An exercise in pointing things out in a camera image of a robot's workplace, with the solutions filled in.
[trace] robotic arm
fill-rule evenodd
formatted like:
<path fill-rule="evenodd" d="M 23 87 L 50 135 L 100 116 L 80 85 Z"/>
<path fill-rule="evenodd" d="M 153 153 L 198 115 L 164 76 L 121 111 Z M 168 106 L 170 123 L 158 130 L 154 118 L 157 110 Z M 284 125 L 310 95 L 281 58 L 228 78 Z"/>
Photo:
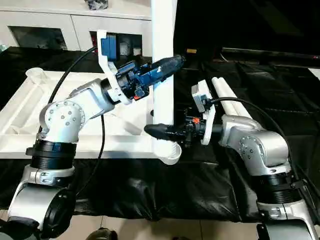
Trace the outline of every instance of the robotic arm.
<path fill-rule="evenodd" d="M 182 127 L 150 124 L 144 130 L 157 139 L 209 143 L 208 134 L 219 135 L 219 144 L 234 149 L 252 177 L 262 224 L 257 225 L 260 240 L 317 240 L 313 221 L 288 161 L 289 148 L 278 133 L 264 129 L 257 121 L 238 115 L 223 115 L 222 125 L 213 124 L 215 109 L 206 81 L 191 89 L 203 118 L 186 116 Z"/>
<path fill-rule="evenodd" d="M 0 228 L 0 239 L 61 235 L 69 227 L 75 208 L 75 193 L 68 186 L 75 170 L 79 131 L 116 104 L 146 97 L 149 86 L 164 81 L 183 63 L 180 55 L 140 67 L 132 61 L 116 75 L 108 73 L 110 79 L 95 79 L 72 91 L 67 99 L 45 106 L 39 116 L 42 131 L 33 147 L 26 150 L 32 156 L 31 164 L 24 168 L 8 210 L 8 222 Z"/>

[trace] black plastic sheet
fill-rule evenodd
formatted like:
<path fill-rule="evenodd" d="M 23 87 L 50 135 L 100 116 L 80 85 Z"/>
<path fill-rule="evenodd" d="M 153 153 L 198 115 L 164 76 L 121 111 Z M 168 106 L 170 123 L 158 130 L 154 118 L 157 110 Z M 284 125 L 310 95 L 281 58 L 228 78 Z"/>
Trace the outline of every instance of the black plastic sheet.
<path fill-rule="evenodd" d="M 63 71 L 79 52 L 9 48 L 0 54 L 2 92 L 14 93 L 32 67 Z M 75 72 L 101 72 L 92 53 Z M 193 105 L 191 86 L 202 79 L 224 77 L 235 94 L 266 110 L 288 137 L 294 160 L 314 183 L 319 177 L 320 81 L 308 69 L 191 62 L 175 76 L 175 111 Z M 1 99 L 2 106 L 9 100 Z M 253 118 L 274 130 L 254 109 Z M 216 119 L 223 110 L 217 108 Z M 231 149 L 194 144 L 180 161 L 167 166 L 157 159 L 104 159 L 88 188 L 77 200 L 75 214 L 121 218 L 215 219 L 255 222 L 259 219 L 251 178 L 241 158 Z M 0 208 L 7 208 L 28 159 L 0 160 Z M 74 186 L 88 179 L 95 159 L 76 159 Z"/>

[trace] cabinet door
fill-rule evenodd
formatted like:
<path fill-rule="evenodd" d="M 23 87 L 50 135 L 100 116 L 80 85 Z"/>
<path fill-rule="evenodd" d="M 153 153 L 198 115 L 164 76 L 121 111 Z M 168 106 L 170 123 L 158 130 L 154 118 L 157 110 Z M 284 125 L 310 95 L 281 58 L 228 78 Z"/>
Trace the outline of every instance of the cabinet door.
<path fill-rule="evenodd" d="M 128 37 L 130 35 L 141 36 L 142 55 L 145 57 L 152 56 L 152 24 L 150 20 L 79 15 L 72 15 L 71 17 L 82 51 L 93 47 L 94 32 L 105 30 L 122 37 L 124 35 L 128 35 Z"/>
<path fill-rule="evenodd" d="M 0 11 L 0 33 L 7 46 L 80 50 L 68 14 Z"/>

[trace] white plastic tube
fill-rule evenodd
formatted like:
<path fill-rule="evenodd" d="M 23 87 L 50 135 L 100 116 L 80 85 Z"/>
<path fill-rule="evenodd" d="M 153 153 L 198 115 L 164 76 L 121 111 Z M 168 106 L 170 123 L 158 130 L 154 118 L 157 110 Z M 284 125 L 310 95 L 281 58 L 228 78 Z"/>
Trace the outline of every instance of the white plastic tube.
<path fill-rule="evenodd" d="M 151 0 L 152 60 L 174 55 L 176 0 Z M 174 77 L 153 86 L 153 123 L 174 124 Z M 152 139 L 154 154 L 167 165 L 178 162 L 181 147 L 172 141 Z"/>
<path fill-rule="evenodd" d="M 212 78 L 212 84 L 216 90 L 216 93 L 218 94 L 219 98 L 223 97 L 232 97 L 237 98 L 236 94 L 226 80 L 223 77 L 213 77 Z M 223 109 L 227 115 L 233 115 L 233 116 L 243 116 L 247 118 L 251 118 L 251 115 L 248 113 L 247 109 L 243 106 L 241 102 L 236 101 L 222 101 L 221 102 Z"/>

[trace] white tray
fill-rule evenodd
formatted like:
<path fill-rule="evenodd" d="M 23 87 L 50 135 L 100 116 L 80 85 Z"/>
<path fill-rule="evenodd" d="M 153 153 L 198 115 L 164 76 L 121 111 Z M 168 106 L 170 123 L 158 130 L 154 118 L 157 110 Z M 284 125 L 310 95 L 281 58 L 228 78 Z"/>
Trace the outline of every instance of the white tray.
<path fill-rule="evenodd" d="M 0 112 L 0 159 L 30 158 L 25 152 L 26 148 L 35 143 L 40 126 L 39 113 L 63 74 L 58 71 L 43 73 L 32 78 L 28 74 L 29 77 Z M 73 89 L 96 78 L 104 79 L 105 75 L 71 72 L 54 101 L 65 99 Z M 146 124 L 152 123 L 152 109 L 150 91 L 148 97 L 127 106 L 119 103 L 113 111 L 106 113 L 106 142 L 102 158 L 156 158 L 152 152 L 152 138 L 143 131 Z M 101 118 L 97 117 L 91 119 L 80 131 L 75 157 L 97 158 L 101 142 Z"/>

